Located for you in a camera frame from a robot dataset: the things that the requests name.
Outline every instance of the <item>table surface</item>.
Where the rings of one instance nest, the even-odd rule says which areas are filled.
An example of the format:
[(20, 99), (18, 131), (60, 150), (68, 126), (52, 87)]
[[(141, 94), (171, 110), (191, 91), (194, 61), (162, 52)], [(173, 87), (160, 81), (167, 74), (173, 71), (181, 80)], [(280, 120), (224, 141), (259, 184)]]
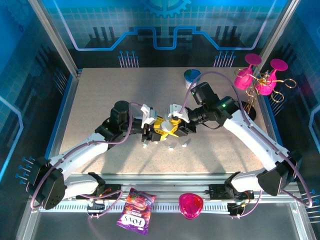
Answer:
[[(187, 92), (184, 72), (187, 67), (169, 68), (84, 68), (74, 97), (60, 152), (82, 142), (110, 116), (114, 103), (120, 100), (147, 104), (163, 116), (170, 104), (182, 104)], [(202, 73), (218, 71), (235, 79), (235, 68), (197, 68)], [(236, 98), (228, 83), (218, 75), (208, 74), (201, 82), (208, 82), (222, 99)], [(243, 101), (248, 96), (239, 90)], [(189, 96), (187, 106), (198, 107)], [(256, 103), (255, 123), (266, 131), (263, 116)], [(208, 122), (215, 127), (216, 122)], [(150, 142), (143, 148), (141, 135), (131, 135), (121, 145), (93, 158), (77, 173), (232, 173), (248, 172), (263, 167), (258, 158), (231, 132), (223, 127), (217, 130), (202, 125), (196, 134), (185, 137), (169, 136), (159, 144)], [(186, 148), (182, 144), (191, 139)], [(173, 151), (168, 147), (175, 145)]]

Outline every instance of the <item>candy bag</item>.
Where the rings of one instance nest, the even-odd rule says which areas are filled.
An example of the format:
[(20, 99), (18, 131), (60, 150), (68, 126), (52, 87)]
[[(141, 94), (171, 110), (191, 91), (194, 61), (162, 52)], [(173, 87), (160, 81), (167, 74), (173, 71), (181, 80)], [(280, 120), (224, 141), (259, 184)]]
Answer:
[(116, 224), (124, 229), (147, 235), (155, 195), (137, 191), (133, 187), (126, 198), (123, 212)]

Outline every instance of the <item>white bracket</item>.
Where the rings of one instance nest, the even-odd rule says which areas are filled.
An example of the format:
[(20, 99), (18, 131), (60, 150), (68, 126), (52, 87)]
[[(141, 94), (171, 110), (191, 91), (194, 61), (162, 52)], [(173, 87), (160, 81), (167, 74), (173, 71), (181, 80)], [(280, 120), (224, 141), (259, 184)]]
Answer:
[(182, 106), (178, 104), (170, 104), (167, 108), (167, 117), (170, 119), (172, 117), (178, 117), (179, 119), (184, 120), (187, 123), (190, 123), (188, 112), (184, 108), (182, 113), (180, 113)]
[(146, 104), (142, 105), (141, 111), (143, 112), (141, 124), (142, 129), (144, 128), (145, 124), (151, 125), (157, 120), (157, 112), (148, 107)]
[(265, 170), (265, 168), (262, 168), (255, 171), (240, 172), (231, 180), (231, 184), (239, 193), (249, 190), (262, 190), (258, 183), (257, 175), (263, 173)]

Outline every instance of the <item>purple cable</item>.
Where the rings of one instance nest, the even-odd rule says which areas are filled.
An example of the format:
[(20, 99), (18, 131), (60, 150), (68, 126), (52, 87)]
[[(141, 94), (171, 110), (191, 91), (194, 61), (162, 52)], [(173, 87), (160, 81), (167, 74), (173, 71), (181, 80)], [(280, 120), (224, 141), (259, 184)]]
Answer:
[[(241, 114), (242, 114), (242, 117), (243, 119), (245, 120), (245, 122), (248, 124), (248, 126), (251, 124), (249, 122), (249, 120), (247, 119), (247, 116), (246, 116), (246, 113), (245, 113), (245, 110), (244, 110), (244, 107), (242, 106), (242, 102), (241, 102), (241, 98), (240, 98), (240, 95), (239, 95), (239, 92), (238, 92), (238, 89), (236, 88), (235, 84), (230, 80), (230, 78), (228, 78), (226, 75), (220, 73), (220, 72), (217, 72), (217, 71), (207, 71), (207, 72), (204, 72), (202, 74), (200, 74), (199, 76), (197, 76), (193, 82), (191, 83), (190, 87), (188, 88), (188, 91), (186, 92), (186, 95), (185, 95), (185, 99), (184, 99), (184, 102), (183, 102), (183, 105), (182, 105), (182, 108), (181, 108), (181, 111), (180, 113), (182, 113), (183, 109), (185, 109), (186, 107), (186, 104), (187, 104), (187, 101), (188, 101), (188, 95), (191, 91), (191, 88), (192, 86), (197, 82), (197, 80), (199, 78), (201, 78), (202, 76), (204, 75), (207, 75), (207, 74), (216, 74), (216, 75), (219, 75), (223, 78), (225, 78), (226, 80), (228, 80), (228, 82), (231, 84), (235, 94), (236, 94), (236, 97), (237, 97), (237, 100), (239, 102), (239, 106), (240, 106), (240, 110), (241, 110)], [(295, 174), (297, 175), (297, 177), (299, 178), (303, 188), (304, 188), (304, 191), (306, 193), (306, 196), (308, 198), (308, 203), (305, 203), (302, 201), (302, 199), (299, 199), (297, 198), (296, 196), (292, 195), (291, 193), (287, 192), (286, 190), (282, 190), (282, 192), (284, 192), (285, 194), (289, 195), (290, 197), (294, 198), (296, 201), (298, 201), (299, 203), (303, 204), (304, 206), (306, 207), (312, 207), (312, 198), (311, 198), (311, 194), (310, 194), (310, 191), (309, 191), (309, 188), (304, 180), (304, 178), (302, 177), (302, 175), (300, 174), (300, 172), (298, 171), (298, 169), (295, 167), (295, 165), (272, 143), (270, 142), (259, 130), (257, 130), (254, 126), (251, 127), (251, 129), (261, 138), (263, 139), (275, 152), (279, 152), (279, 155), (290, 165), (290, 167), (293, 169), (293, 171), (295, 172)]]
[(35, 201), (36, 201), (36, 196), (38, 195), (39, 193), (39, 190), (41, 188), (41, 186), (44, 184), (45, 180), (47, 179), (47, 177), (50, 175), (50, 173), (56, 169), (66, 158), (68, 158), (71, 154), (73, 154), (74, 152), (78, 151), (79, 149), (82, 149), (83, 147), (86, 147), (86, 146), (89, 146), (91, 144), (112, 144), (112, 145), (117, 145), (117, 144), (123, 144), (129, 137), (130, 135), (130, 131), (131, 131), (131, 128), (132, 128), (132, 123), (133, 123), (133, 116), (132, 116), (132, 109), (131, 109), (131, 105), (135, 105), (135, 106), (139, 106), (141, 107), (142, 105), (141, 104), (138, 104), (136, 102), (130, 102), (129, 103), (129, 126), (128, 126), (128, 129), (127, 129), (127, 132), (126, 132), (126, 135), (125, 137), (121, 140), (121, 141), (118, 141), (118, 142), (111, 142), (111, 141), (89, 141), (87, 143), (83, 143), (79, 146), (76, 146), (75, 148), (71, 149), (69, 152), (67, 152), (61, 159), (59, 159), (59, 161), (56, 162), (55, 165), (53, 165), (47, 172), (46, 174), (42, 177), (42, 179), (40, 180), (39, 184), (37, 185), (33, 195), (32, 195), (32, 198), (31, 198), (31, 202), (30, 202), (30, 207), (32, 209), (37, 209), (39, 207), (41, 207), (41, 204), (35, 206)]
[(248, 216), (250, 213), (252, 213), (256, 209), (256, 207), (258, 206), (258, 204), (261, 200), (261, 197), (262, 197), (262, 190), (260, 190), (260, 195), (259, 195), (258, 200), (256, 201), (255, 205), (253, 206), (253, 208), (250, 211), (248, 211), (247, 213), (240, 215), (239, 218)]
[(104, 198), (110, 197), (110, 196), (115, 195), (115, 194), (120, 193), (120, 192), (122, 192), (122, 190), (117, 190), (115, 192), (109, 193), (107, 195), (102, 195), (102, 196), (90, 196), (90, 195), (87, 195), (87, 194), (81, 194), (80, 196), (84, 197), (84, 198), (87, 198), (87, 199), (104, 199)]

